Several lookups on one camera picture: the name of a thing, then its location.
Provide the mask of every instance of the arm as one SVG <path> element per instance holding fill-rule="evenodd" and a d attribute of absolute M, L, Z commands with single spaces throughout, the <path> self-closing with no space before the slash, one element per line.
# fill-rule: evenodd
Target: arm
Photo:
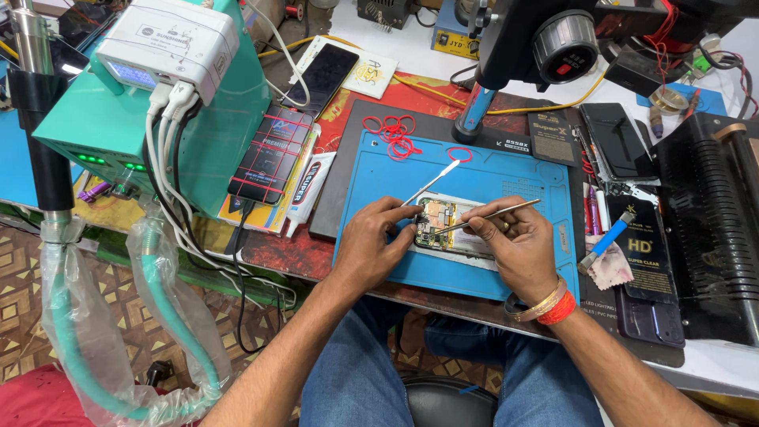
<path fill-rule="evenodd" d="M 395 234 L 395 223 L 421 212 L 384 197 L 345 226 L 332 273 L 313 288 L 298 313 L 231 386 L 203 421 L 210 425 L 283 425 L 313 364 L 345 313 L 382 283 L 411 244 L 416 226 Z"/>
<path fill-rule="evenodd" d="M 476 233 L 488 243 L 503 281 L 531 307 L 556 288 L 553 225 L 533 207 L 492 220 L 482 218 L 523 202 L 518 196 L 502 198 L 475 207 L 461 220 L 469 220 L 471 228 L 466 232 Z M 509 224 L 506 234 L 503 223 Z M 550 328 L 617 427 L 719 425 L 579 307 Z"/>

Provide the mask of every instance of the blue jeans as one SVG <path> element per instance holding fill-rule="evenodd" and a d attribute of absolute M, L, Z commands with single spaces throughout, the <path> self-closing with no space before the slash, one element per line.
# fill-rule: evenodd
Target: blue jeans
<path fill-rule="evenodd" d="M 342 319 L 311 370 L 300 425 L 413 426 L 406 390 L 387 348 L 410 307 L 371 296 Z M 603 425 L 596 400 L 561 344 L 455 318 L 424 331 L 438 356 L 503 366 L 494 425 Z"/>

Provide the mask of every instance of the microscope focus knob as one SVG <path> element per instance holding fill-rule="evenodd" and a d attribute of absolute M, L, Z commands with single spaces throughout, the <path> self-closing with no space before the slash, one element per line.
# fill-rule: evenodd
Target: microscope focus knob
<path fill-rule="evenodd" d="M 568 83 L 585 75 L 598 58 L 593 15 L 580 9 L 554 15 L 537 29 L 532 51 L 548 83 Z"/>
<path fill-rule="evenodd" d="M 487 0 L 474 0 L 472 9 L 469 11 L 469 25 L 467 26 L 469 38 L 476 39 L 482 30 L 497 18 L 498 15 L 493 15 L 493 9 L 487 7 Z"/>

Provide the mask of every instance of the person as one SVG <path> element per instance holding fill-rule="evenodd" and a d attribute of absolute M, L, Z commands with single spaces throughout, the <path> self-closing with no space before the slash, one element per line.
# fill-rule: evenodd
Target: person
<path fill-rule="evenodd" d="M 503 282 L 530 306 L 556 289 L 553 227 L 534 208 L 483 216 L 524 202 L 511 196 L 461 216 L 493 250 Z M 301 393 L 302 426 L 411 426 L 406 394 L 386 345 L 408 311 L 364 294 L 382 283 L 421 212 L 385 196 L 345 226 L 335 266 L 298 313 L 243 372 L 203 426 L 284 425 Z M 511 226 L 504 233 L 503 225 Z M 395 236 L 388 243 L 387 235 Z M 594 396 L 616 427 L 719 425 L 633 356 L 578 306 L 550 325 L 561 344 L 446 319 L 425 332 L 430 352 L 495 359 L 504 369 L 494 425 L 603 425 Z"/>

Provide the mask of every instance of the hand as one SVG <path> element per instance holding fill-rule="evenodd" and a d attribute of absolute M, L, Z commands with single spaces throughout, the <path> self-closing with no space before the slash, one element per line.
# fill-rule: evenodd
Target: hand
<path fill-rule="evenodd" d="M 402 200 L 385 196 L 359 210 L 342 230 L 340 248 L 330 276 L 339 277 L 349 292 L 356 292 L 356 297 L 382 283 L 414 241 L 415 224 L 397 232 L 395 223 L 412 218 L 422 211 L 422 207 L 400 207 L 401 204 Z M 388 233 L 396 236 L 389 245 Z"/>
<path fill-rule="evenodd" d="M 553 225 L 532 206 L 489 220 L 482 218 L 524 202 L 519 196 L 500 198 L 465 212 L 461 221 L 469 221 L 465 232 L 477 234 L 493 250 L 503 282 L 519 299 L 534 307 L 547 298 L 558 283 L 553 258 Z M 506 234 L 504 223 L 510 225 Z"/>

